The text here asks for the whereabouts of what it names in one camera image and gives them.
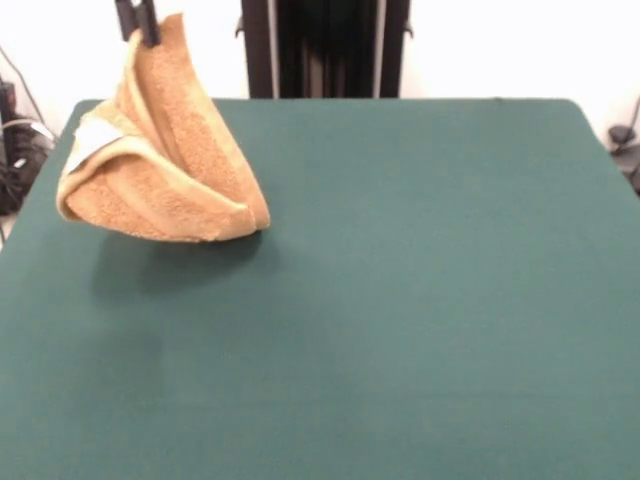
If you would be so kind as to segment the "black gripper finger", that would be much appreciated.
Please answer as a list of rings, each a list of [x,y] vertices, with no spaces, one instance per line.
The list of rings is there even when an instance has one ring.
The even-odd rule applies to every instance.
[[[137,2],[137,21],[146,47],[154,48],[161,43],[159,23],[153,0]]]
[[[138,28],[136,10],[131,0],[115,0],[116,11],[124,41],[128,41],[131,34]]]

